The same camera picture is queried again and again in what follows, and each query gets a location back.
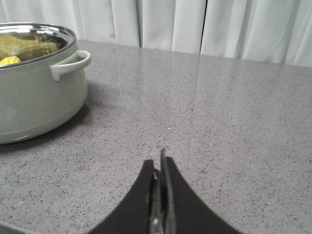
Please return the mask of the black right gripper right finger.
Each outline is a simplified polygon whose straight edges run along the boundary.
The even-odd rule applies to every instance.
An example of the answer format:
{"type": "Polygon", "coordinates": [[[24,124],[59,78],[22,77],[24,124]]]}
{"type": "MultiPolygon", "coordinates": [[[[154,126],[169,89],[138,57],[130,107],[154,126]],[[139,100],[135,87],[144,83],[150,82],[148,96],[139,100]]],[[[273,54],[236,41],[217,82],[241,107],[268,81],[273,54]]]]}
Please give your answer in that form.
{"type": "Polygon", "coordinates": [[[166,196],[166,234],[238,234],[196,195],[179,172],[172,157],[160,153],[166,196]]]}

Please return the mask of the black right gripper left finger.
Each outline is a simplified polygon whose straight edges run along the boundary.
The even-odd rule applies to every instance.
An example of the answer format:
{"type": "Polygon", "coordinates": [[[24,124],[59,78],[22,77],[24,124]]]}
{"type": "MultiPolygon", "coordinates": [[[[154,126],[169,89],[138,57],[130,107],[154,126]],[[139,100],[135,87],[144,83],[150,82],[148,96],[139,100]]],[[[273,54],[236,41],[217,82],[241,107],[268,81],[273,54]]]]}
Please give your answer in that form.
{"type": "Polygon", "coordinates": [[[144,161],[141,171],[127,195],[90,233],[148,234],[150,232],[150,193],[153,175],[153,161],[144,161]]]}

